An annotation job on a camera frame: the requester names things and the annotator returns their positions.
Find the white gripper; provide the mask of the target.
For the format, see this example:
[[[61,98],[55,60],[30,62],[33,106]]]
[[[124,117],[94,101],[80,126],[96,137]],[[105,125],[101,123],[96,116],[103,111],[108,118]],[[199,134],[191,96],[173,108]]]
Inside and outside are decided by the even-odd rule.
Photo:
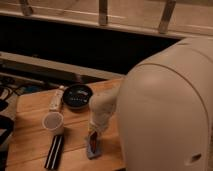
[[[97,132],[97,140],[102,139],[102,132],[104,132],[109,125],[109,120],[115,111],[116,97],[109,93],[94,94],[89,101],[89,108],[91,111],[88,137],[91,137]]]

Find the large white robot arm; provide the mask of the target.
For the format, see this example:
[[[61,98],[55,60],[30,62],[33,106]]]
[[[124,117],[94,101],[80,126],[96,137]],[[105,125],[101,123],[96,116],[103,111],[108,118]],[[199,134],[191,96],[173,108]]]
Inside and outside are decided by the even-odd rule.
[[[89,130],[117,115],[127,171],[208,171],[213,135],[213,40],[185,38],[93,95]]]

